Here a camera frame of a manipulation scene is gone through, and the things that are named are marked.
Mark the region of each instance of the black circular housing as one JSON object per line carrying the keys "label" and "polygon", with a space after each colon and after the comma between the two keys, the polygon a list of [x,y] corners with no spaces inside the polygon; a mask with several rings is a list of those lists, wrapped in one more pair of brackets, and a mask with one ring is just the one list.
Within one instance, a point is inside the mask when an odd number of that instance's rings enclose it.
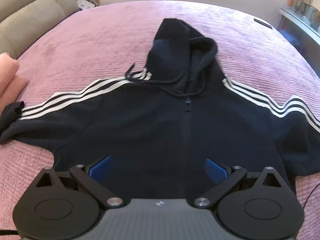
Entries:
{"label": "black circular housing", "polygon": [[99,219],[98,203],[89,195],[56,187],[26,193],[13,210],[20,236],[38,240],[63,240],[88,231]]}
{"label": "black circular housing", "polygon": [[296,234],[304,213],[294,197],[281,187],[256,187],[223,198],[217,209],[220,222],[247,239],[285,239]]}

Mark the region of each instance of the white logo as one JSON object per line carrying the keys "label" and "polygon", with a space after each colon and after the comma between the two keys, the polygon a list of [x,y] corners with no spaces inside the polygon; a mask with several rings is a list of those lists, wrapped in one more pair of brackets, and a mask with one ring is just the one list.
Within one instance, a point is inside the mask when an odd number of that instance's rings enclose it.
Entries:
{"label": "white logo", "polygon": [[158,202],[156,202],[156,205],[157,206],[162,206],[162,205],[164,205],[164,202],[163,201],[158,201]]}

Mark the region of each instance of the leather headboard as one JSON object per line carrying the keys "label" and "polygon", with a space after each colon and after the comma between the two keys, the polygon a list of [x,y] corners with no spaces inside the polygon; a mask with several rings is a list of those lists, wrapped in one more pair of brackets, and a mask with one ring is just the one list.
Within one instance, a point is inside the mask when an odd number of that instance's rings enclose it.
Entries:
{"label": "leather headboard", "polygon": [[17,59],[76,11],[76,0],[0,0],[0,53]]}

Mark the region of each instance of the sleeve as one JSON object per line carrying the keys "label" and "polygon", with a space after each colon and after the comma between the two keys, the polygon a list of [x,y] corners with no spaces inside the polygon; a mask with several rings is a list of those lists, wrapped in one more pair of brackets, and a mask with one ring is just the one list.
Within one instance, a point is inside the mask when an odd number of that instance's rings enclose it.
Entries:
{"label": "sleeve", "polygon": [[23,102],[9,104],[0,118],[0,143],[15,139],[55,153],[90,125],[100,101],[60,95],[27,108]]}
{"label": "sleeve", "polygon": [[292,97],[272,114],[276,147],[289,176],[320,172],[320,122],[301,98]]}

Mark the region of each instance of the quilted blanket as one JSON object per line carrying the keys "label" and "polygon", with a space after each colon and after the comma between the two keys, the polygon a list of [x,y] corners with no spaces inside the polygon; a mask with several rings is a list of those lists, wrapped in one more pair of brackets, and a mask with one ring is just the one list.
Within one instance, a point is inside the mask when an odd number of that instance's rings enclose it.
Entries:
{"label": "quilted blanket", "polygon": [[[320,80],[278,31],[239,11],[180,1],[126,2],[73,14],[19,58],[18,74],[30,79],[19,100],[27,106],[39,104],[57,91],[81,90],[95,79],[123,75],[133,62],[141,68],[165,17],[182,19],[213,38],[219,47],[217,59],[234,80],[280,104],[299,95],[320,117]],[[15,228],[15,204],[38,172],[52,164],[53,155],[39,147],[17,141],[0,146],[1,229]],[[319,181],[320,173],[296,179],[301,203]],[[320,239],[319,194],[320,188],[305,207],[300,240]]]}

